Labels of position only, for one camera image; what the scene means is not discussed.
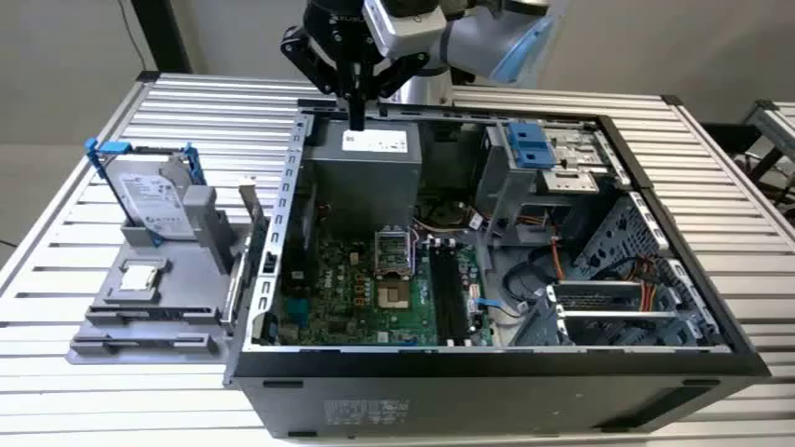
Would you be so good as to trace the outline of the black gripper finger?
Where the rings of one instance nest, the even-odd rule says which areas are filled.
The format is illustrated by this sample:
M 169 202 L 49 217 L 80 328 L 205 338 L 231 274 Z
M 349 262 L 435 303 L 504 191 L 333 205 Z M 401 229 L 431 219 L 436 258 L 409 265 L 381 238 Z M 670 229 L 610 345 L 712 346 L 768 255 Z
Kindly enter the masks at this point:
M 387 98 L 416 75 L 428 62 L 427 54 L 409 54 L 397 58 L 377 74 L 375 62 L 364 60 L 357 76 L 357 128 L 364 129 L 367 102 Z
M 325 62 L 316 50 L 312 48 L 311 36 L 304 28 L 291 26 L 280 40 L 280 51 L 287 59 L 297 67 L 301 74 L 324 94 L 333 94 L 347 103 L 349 129 L 357 129 L 357 90 L 355 85 L 353 62 L 339 50 L 341 42 L 333 36 L 332 49 L 336 54 L 332 56 L 335 65 Z

